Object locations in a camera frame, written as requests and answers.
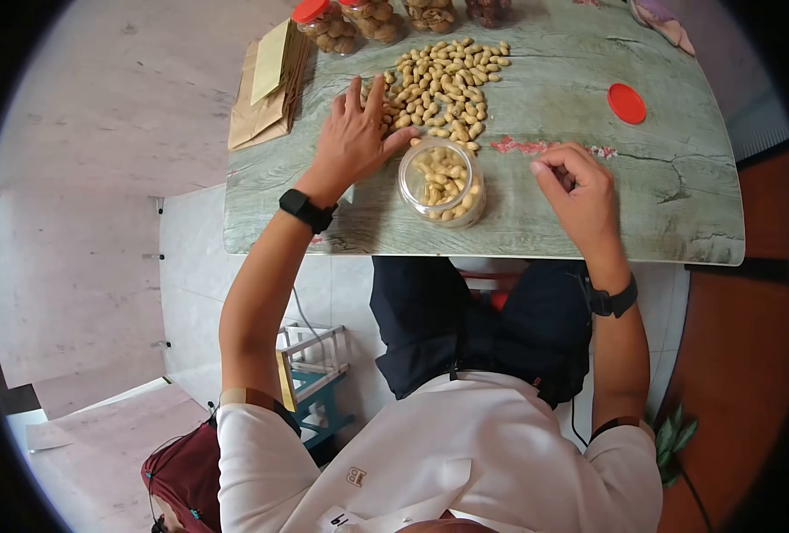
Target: table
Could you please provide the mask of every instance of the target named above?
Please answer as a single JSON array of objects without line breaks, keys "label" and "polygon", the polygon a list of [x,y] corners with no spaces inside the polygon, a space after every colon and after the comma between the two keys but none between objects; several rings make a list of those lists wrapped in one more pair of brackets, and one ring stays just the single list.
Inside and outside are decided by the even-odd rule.
[{"label": "table", "polygon": [[[396,9],[403,13],[400,3]],[[353,75],[393,69],[411,48],[467,35],[483,44],[510,43],[502,81],[483,86],[490,119],[478,137],[488,199],[468,229],[446,230],[412,215],[397,194],[399,159],[356,186],[329,230],[309,253],[578,258],[528,170],[533,155],[491,146],[577,141],[609,146],[598,159],[616,177],[620,231],[631,260],[737,265],[744,258],[741,190],[717,103],[696,59],[639,26],[621,0],[600,7],[572,0],[517,0],[519,19],[501,30],[465,20],[445,36],[411,33],[399,44],[367,44],[341,58],[312,52],[293,131],[232,153],[226,187],[224,241],[246,253],[278,207],[278,198],[313,159],[332,98]],[[646,102],[637,125],[619,120],[607,88],[621,82]]]}]

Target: dark pants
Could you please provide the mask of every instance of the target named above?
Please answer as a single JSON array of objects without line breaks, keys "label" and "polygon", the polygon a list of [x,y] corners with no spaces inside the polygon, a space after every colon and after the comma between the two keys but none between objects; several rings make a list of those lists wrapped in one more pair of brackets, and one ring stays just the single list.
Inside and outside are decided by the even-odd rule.
[{"label": "dark pants", "polygon": [[590,370],[591,314],[582,261],[538,260],[504,309],[474,299],[447,258],[374,257],[370,308],[388,350],[377,367],[397,399],[456,370],[485,370],[539,388],[551,408],[581,391]]}]

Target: white shirt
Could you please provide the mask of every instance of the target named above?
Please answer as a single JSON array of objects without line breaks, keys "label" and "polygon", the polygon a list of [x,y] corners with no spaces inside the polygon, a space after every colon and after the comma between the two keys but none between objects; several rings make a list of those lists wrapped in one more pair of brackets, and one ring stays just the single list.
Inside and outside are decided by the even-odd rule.
[{"label": "white shirt", "polygon": [[656,530],[663,493],[642,429],[607,430],[581,455],[532,386],[458,376],[384,408],[322,473],[277,414],[224,406],[223,532],[330,531],[318,523],[339,508],[359,522],[351,533],[394,532],[445,509],[501,533]]}]

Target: left hand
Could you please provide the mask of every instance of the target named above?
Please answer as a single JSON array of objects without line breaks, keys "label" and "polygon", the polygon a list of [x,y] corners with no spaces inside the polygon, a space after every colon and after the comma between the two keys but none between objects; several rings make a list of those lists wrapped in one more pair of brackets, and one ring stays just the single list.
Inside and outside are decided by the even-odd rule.
[{"label": "left hand", "polygon": [[326,118],[317,140],[317,155],[312,167],[294,188],[331,206],[354,183],[377,171],[382,164],[421,135],[415,127],[403,128],[382,140],[382,76],[374,78],[365,109],[361,104],[362,79],[350,82],[346,95],[332,101],[332,113]]}]

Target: red lid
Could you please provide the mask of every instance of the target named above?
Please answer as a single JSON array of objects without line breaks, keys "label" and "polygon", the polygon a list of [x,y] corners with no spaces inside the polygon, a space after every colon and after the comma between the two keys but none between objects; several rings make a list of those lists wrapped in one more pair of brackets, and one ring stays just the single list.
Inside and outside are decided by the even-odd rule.
[{"label": "red lid", "polygon": [[607,103],[616,116],[627,123],[640,123],[646,117],[646,103],[626,84],[613,84],[607,90]]},{"label": "red lid", "polygon": [[305,24],[323,15],[328,8],[329,0],[302,0],[290,17],[300,24]]}]

